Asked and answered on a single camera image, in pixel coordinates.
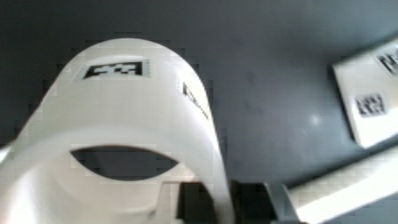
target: dark gray background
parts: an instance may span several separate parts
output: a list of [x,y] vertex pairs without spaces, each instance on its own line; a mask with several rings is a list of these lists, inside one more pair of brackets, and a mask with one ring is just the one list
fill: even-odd
[[[398,0],[2,0],[0,27],[4,144],[62,64],[117,37],[192,63],[233,179],[295,186],[398,142],[368,151],[354,143],[329,69],[398,33]],[[396,223],[395,198],[331,223]]]

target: white robot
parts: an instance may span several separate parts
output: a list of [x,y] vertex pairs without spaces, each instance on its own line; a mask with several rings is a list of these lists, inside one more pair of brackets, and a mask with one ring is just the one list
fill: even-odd
[[[109,179],[71,151],[112,145],[149,150],[178,165],[149,179]],[[181,223],[189,181],[206,186],[219,223],[235,223],[205,87],[160,44],[116,39],[77,55],[2,153],[2,224]]]

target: black surface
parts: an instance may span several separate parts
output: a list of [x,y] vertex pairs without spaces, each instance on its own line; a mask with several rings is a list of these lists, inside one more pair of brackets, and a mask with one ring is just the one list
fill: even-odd
[[197,69],[229,176],[293,186],[386,148],[352,141],[327,68],[395,36],[396,12],[396,0],[2,0],[0,142],[77,53],[144,38]]
[[181,184],[178,219],[185,224],[217,224],[213,200],[201,183]]

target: white cylindrical object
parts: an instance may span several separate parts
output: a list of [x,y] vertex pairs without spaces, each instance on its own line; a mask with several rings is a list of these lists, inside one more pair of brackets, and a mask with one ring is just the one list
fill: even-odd
[[[141,181],[94,174],[71,150],[132,146],[178,166]],[[151,223],[165,182],[199,179],[233,223],[206,92],[178,54],[141,39],[96,44],[64,67],[0,164],[2,224]]]
[[398,192],[398,147],[292,189],[301,220],[324,223]]

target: oval opening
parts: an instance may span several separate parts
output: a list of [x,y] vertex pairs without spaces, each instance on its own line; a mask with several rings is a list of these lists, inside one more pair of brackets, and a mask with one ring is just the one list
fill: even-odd
[[71,152],[86,168],[103,177],[139,181],[162,175],[178,162],[149,150],[128,146],[98,146]]

